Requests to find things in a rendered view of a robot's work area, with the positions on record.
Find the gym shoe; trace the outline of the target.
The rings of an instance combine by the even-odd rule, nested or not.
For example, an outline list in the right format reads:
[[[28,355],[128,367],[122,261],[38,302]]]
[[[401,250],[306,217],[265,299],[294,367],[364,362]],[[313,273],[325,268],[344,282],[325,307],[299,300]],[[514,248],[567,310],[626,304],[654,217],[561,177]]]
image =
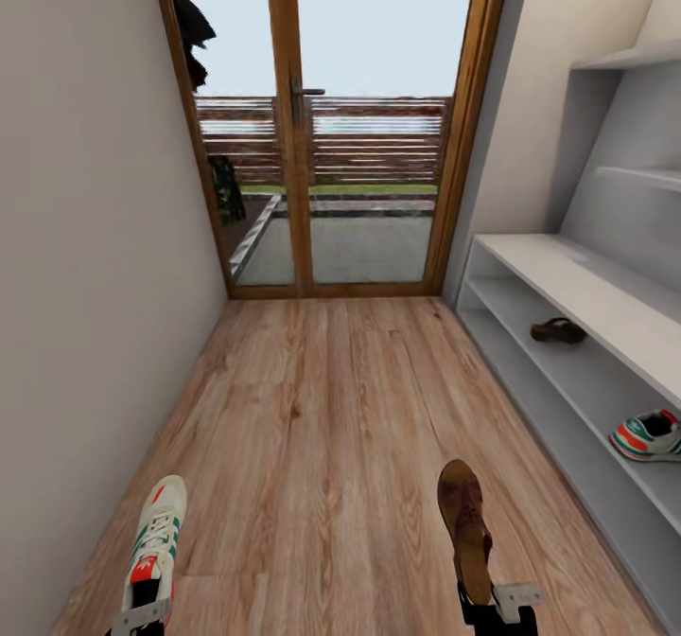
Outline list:
[[[160,480],[140,516],[122,612],[154,601],[174,601],[173,570],[179,532],[187,509],[186,485],[179,474]],[[172,611],[160,622],[166,627]]]
[[[665,410],[654,409],[627,419],[609,440],[634,461],[681,462],[681,420]]]

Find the sandal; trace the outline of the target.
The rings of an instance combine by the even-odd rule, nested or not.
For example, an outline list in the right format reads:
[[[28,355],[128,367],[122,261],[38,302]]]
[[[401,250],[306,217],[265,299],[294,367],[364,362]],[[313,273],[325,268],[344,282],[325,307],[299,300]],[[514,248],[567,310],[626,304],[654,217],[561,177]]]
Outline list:
[[[473,605],[493,601],[487,570],[493,539],[483,520],[482,492],[477,473],[463,460],[452,460],[438,480],[437,502],[454,545],[454,567]]]
[[[530,332],[531,338],[537,342],[558,339],[569,345],[576,345],[585,340],[587,332],[583,328],[568,321],[556,325],[558,322],[558,318],[554,318],[544,325],[533,325]]]

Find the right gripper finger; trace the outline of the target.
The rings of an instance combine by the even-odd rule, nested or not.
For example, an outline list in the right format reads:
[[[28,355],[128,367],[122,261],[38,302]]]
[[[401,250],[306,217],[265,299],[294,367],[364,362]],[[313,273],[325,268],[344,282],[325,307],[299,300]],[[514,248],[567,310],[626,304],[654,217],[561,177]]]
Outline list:
[[[474,623],[473,621],[473,607],[474,605],[468,599],[468,596],[464,593],[463,585],[461,582],[457,582],[457,589],[459,591],[459,596],[461,600],[464,621],[469,623]]]

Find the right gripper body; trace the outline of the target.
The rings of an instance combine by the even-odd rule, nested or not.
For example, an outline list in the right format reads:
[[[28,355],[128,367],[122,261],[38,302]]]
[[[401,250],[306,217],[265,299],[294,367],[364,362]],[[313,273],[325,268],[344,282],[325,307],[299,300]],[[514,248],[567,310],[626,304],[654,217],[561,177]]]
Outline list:
[[[496,603],[474,605],[473,621],[476,636],[538,636],[535,612],[532,606],[519,607],[520,623],[506,624],[496,612]]]

